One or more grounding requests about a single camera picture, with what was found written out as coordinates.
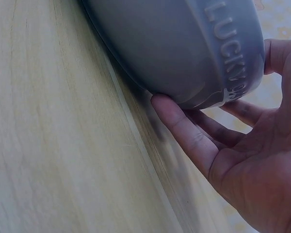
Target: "wood grain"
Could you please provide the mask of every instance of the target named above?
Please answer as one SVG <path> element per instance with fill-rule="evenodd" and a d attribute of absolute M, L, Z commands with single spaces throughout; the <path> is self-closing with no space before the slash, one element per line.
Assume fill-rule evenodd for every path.
<path fill-rule="evenodd" d="M 0 233 L 230 233 L 76 0 L 0 0 Z"/>

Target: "knuckle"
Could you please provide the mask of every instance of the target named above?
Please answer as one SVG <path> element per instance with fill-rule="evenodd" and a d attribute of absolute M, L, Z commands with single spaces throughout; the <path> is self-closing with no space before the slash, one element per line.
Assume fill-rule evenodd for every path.
<path fill-rule="evenodd" d="M 201 132 L 196 133 L 188 144 L 188 153 L 193 153 L 199 147 L 200 142 L 204 139 L 204 137 L 205 136 Z"/>

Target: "gray bowl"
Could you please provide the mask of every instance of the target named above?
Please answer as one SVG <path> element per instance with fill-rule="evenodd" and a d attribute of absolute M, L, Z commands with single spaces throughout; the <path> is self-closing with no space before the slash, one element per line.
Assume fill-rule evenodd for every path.
<path fill-rule="evenodd" d="M 152 94 L 205 109 L 256 89 L 265 52 L 252 0 L 82 0 L 113 56 Z"/>

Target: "finger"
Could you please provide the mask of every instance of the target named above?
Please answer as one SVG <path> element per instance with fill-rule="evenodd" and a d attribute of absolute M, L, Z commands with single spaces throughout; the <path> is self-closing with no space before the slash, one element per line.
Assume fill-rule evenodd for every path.
<path fill-rule="evenodd" d="M 221 107 L 222 110 L 237 117 L 243 123 L 254 127 L 261 115 L 266 111 L 243 100 L 236 100 Z"/>
<path fill-rule="evenodd" d="M 291 40 L 266 39 L 265 42 L 265 74 L 273 72 L 283 75 L 287 57 L 291 54 Z"/>
<path fill-rule="evenodd" d="M 169 97 L 154 95 L 152 106 L 184 152 L 206 177 L 218 154 L 218 148 L 204 136 Z"/>
<path fill-rule="evenodd" d="M 186 113 L 199 127 L 201 127 L 207 134 L 209 134 L 209 136 L 229 148 L 238 144 L 245 135 L 243 133 L 227 129 L 201 111 L 189 110 L 186 111 Z"/>

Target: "palm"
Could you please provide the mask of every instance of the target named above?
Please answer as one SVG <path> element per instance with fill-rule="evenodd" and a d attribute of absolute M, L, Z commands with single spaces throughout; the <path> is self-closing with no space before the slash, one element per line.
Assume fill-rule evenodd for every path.
<path fill-rule="evenodd" d="M 165 96 L 155 95 L 152 104 L 196 167 L 249 224 L 261 232 L 287 233 L 291 232 L 291 41 L 268 40 L 265 45 L 265 73 L 283 77 L 280 107 L 269 110 L 243 101 L 222 107 L 251 126 L 249 134 L 229 130 L 201 111 L 185 114 Z"/>
<path fill-rule="evenodd" d="M 234 153 L 239 160 L 221 178 L 210 174 L 218 192 L 261 232 L 286 232 L 291 225 L 291 134 L 276 129 L 277 114 L 264 113 L 236 146 L 221 150 L 213 166 L 220 166 L 220 157 L 224 159 L 226 153 Z"/>

